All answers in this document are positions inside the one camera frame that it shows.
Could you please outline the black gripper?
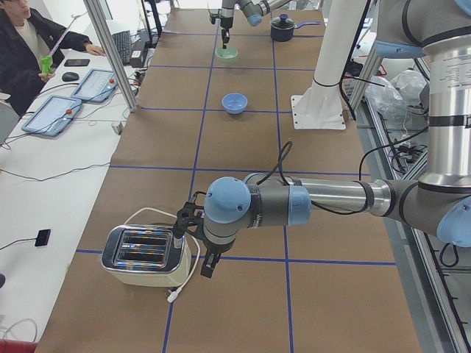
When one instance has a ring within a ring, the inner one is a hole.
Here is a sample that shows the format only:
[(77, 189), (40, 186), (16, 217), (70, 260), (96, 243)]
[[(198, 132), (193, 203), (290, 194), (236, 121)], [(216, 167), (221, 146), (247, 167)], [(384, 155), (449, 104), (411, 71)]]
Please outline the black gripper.
[(222, 27), (222, 48), (226, 49), (230, 41), (230, 29), (233, 27), (234, 8), (223, 7), (219, 11), (220, 24)]
[(222, 238), (222, 243), (215, 243), (208, 237), (205, 237), (203, 243), (206, 247), (205, 258), (202, 263), (200, 275), (206, 278), (211, 278), (213, 276), (213, 272), (218, 264), (220, 257), (223, 253), (228, 252), (234, 242), (236, 236), (231, 236), (228, 238)]

